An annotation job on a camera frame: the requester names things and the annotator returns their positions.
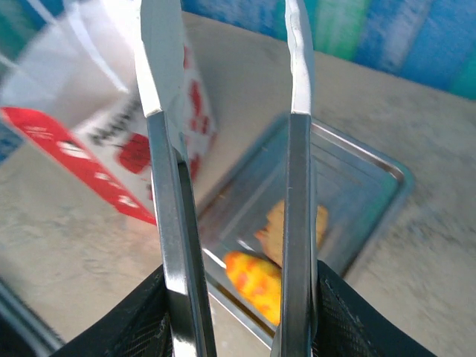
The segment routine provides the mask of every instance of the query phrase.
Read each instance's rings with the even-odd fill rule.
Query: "gray countertop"
[[[220,133],[200,202],[289,107],[286,44],[185,16]],[[401,161],[415,189],[354,288],[441,356],[476,350],[476,104],[322,54],[315,116]],[[161,263],[154,227],[116,213],[30,145],[0,168],[0,274],[65,340]],[[212,300],[221,356],[267,349]]]

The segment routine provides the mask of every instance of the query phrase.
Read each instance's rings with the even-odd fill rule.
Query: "stainless steel tray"
[[[268,128],[198,207],[210,293],[269,347],[274,326],[239,296],[225,275],[222,257],[234,250],[262,254],[254,232],[266,224],[266,214],[285,193],[286,118]],[[329,211],[318,257],[352,281],[410,193],[413,178],[398,162],[319,121],[311,130],[317,200]]]

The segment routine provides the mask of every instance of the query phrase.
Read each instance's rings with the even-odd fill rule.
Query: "stainless steel tongs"
[[[161,238],[175,356],[215,356],[187,151],[180,133],[183,79],[178,0],[142,0],[138,86],[149,130],[152,191]],[[314,87],[311,31],[303,0],[286,0],[292,110],[286,166],[281,324],[272,356],[310,356],[317,328],[316,206],[310,125]]]
[[[314,51],[304,0],[286,0],[286,31],[291,55],[284,208],[281,322],[271,356],[311,356],[318,326],[317,246],[314,167],[310,154],[314,91]]]

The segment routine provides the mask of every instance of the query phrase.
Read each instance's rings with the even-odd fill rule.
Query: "blue wall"
[[[22,142],[23,140],[15,132],[0,122],[0,165],[20,147]]]
[[[476,99],[476,0],[306,0],[321,51]],[[286,38],[284,0],[182,0],[185,11]]]

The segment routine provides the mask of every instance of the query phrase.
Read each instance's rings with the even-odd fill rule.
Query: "tray rim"
[[[37,357],[48,357],[65,344],[1,277],[0,318]]]
[[[213,186],[213,188],[205,195],[200,204],[197,205],[197,217],[198,221],[200,216],[205,210],[212,204],[213,200],[220,194],[220,192],[226,187],[226,185],[236,176],[240,170],[250,161],[255,152],[273,135],[274,132],[279,130],[283,125],[286,125],[288,112],[284,112],[276,116],[271,124],[269,124],[262,133],[258,136],[258,139],[248,147],[248,149],[242,154],[232,168],[221,177],[220,180]],[[368,260],[375,251],[377,242],[384,236],[389,223],[396,217],[398,212],[403,209],[406,199],[410,196],[414,188],[414,176],[411,171],[399,161],[385,155],[383,152],[378,151],[370,147],[367,144],[347,135],[340,130],[337,130],[321,120],[312,117],[311,130],[321,130],[339,141],[346,144],[346,147],[354,148],[350,151],[352,154],[360,156],[365,161],[382,168],[384,171],[390,173],[397,181],[398,187],[394,193],[390,204],[385,209],[380,220],[377,222],[376,227],[372,230],[369,238],[365,242],[364,246],[357,254],[357,256],[350,263],[349,268],[344,273],[344,280],[352,285],[358,279]],[[248,331],[250,331],[255,337],[257,337],[265,346],[271,349],[272,337],[264,331],[264,329],[257,324],[250,316],[248,316],[242,309],[240,309],[232,300],[226,297],[213,283],[214,278],[206,271],[208,282],[208,291],[214,300],[216,300],[222,307],[228,310]]]

